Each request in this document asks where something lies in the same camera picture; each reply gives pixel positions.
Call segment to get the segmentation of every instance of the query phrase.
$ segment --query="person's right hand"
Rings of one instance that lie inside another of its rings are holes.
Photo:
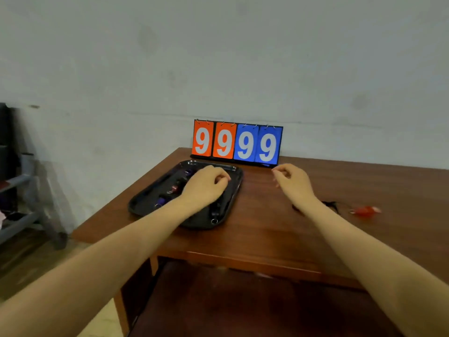
[[[272,169],[276,187],[280,187],[295,207],[301,209],[316,199],[306,172],[293,164],[280,164]]]

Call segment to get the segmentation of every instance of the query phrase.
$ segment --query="white digit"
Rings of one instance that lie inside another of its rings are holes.
[[[248,137],[248,143],[245,144],[245,138]],[[249,131],[245,131],[244,133],[242,133],[239,137],[239,146],[240,149],[247,149],[246,152],[243,151],[239,151],[237,154],[239,155],[239,157],[241,159],[247,159],[248,157],[251,156],[252,153],[252,149],[254,147],[254,136],[252,135],[251,132]]]
[[[199,145],[202,145],[202,147],[195,147],[196,152],[199,154],[205,153],[209,147],[209,131],[206,128],[199,128],[195,140]]]
[[[223,142],[223,137],[226,135],[226,142]],[[218,145],[225,149],[217,149],[217,154],[220,156],[226,156],[232,148],[232,135],[229,130],[221,130],[218,134]]]
[[[270,140],[270,146],[267,147],[267,141]],[[276,137],[272,133],[266,133],[261,139],[261,149],[263,152],[268,152],[268,155],[259,154],[262,161],[268,162],[274,156],[276,152]]]

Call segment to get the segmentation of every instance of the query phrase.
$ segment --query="red object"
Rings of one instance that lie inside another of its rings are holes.
[[[366,206],[366,207],[351,209],[349,212],[354,215],[369,217],[369,216],[373,216],[376,213],[381,213],[382,211],[377,207]]]

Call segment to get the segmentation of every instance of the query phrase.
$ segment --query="person's left hand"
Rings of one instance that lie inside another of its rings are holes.
[[[231,177],[222,168],[208,165],[192,176],[185,185],[180,198],[199,211],[216,201],[230,180]]]

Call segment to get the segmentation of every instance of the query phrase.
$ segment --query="wooden table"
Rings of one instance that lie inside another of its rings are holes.
[[[189,155],[190,149],[178,148],[83,223],[72,237],[95,243],[137,220],[127,211],[129,200],[175,164],[190,159]],[[306,170],[319,199],[339,202],[341,215],[351,223],[449,282],[445,212],[449,171],[283,156],[279,163]],[[271,171],[240,167],[244,180],[227,221],[210,231],[177,228],[156,255],[360,288],[315,226],[274,187]],[[348,213],[364,205],[379,207],[383,213],[370,219]],[[152,261],[154,272],[156,262]],[[151,272],[151,262],[145,263],[115,298],[124,331],[135,314],[131,306],[139,300],[138,292],[148,286],[142,279],[151,278]]]

